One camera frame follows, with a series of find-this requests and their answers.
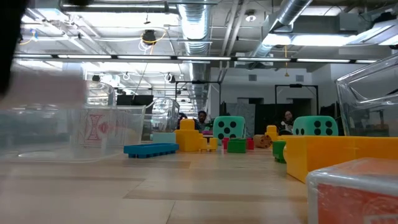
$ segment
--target orange block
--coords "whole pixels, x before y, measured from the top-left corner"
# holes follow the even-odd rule
[[[398,138],[356,136],[289,136],[284,157],[287,173],[305,182],[310,171],[342,162],[373,157],[398,159]]]

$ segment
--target ceiling light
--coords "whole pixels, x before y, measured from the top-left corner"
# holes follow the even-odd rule
[[[243,62],[289,62],[290,58],[251,58],[251,57],[239,57],[238,61]]]
[[[41,55],[41,54],[16,54],[15,58],[51,58],[51,55]]]
[[[320,62],[320,63],[348,63],[349,60],[345,59],[311,59],[311,58],[299,58],[298,62]]]
[[[179,56],[178,60],[231,60],[231,57],[195,57],[195,56]]]
[[[170,60],[170,56],[133,56],[133,55],[121,55],[118,56],[119,59],[138,59],[138,60],[145,60],[145,59],[153,59],[153,60]]]
[[[110,55],[58,55],[59,58],[93,58],[93,59],[111,59]]]
[[[377,60],[357,60],[355,63],[374,63]]]
[[[346,45],[352,37],[342,35],[297,35],[292,45],[339,47]]]

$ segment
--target man with dark hair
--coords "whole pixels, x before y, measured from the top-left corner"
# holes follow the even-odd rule
[[[199,132],[202,132],[206,128],[206,117],[207,113],[205,111],[198,112],[198,119],[199,119]]]

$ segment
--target clear plastic bin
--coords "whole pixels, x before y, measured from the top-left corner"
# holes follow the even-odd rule
[[[141,143],[145,106],[59,110],[36,105],[0,111],[0,159],[96,161]]]
[[[336,81],[347,136],[398,136],[398,54]]]
[[[180,105],[171,98],[156,98],[148,107],[152,114],[145,114],[143,141],[149,141],[154,132],[171,133],[177,129]]]

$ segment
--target yellow building block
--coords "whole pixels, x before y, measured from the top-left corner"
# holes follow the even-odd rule
[[[210,142],[209,142],[209,149],[210,151],[216,151],[218,148],[218,140],[217,138],[210,138]]]
[[[200,148],[200,134],[195,130],[192,119],[180,121],[180,129],[175,130],[175,142],[180,146],[180,152],[197,152]]]
[[[272,141],[277,141],[278,140],[278,132],[277,132],[277,128],[276,128],[275,125],[268,125],[267,126],[266,136],[271,137]]]
[[[199,142],[200,142],[199,151],[207,151],[207,139],[201,138],[199,139]]]
[[[398,159],[398,150],[394,147],[398,138],[289,136],[285,140],[287,173],[302,182],[310,171],[353,159]]]

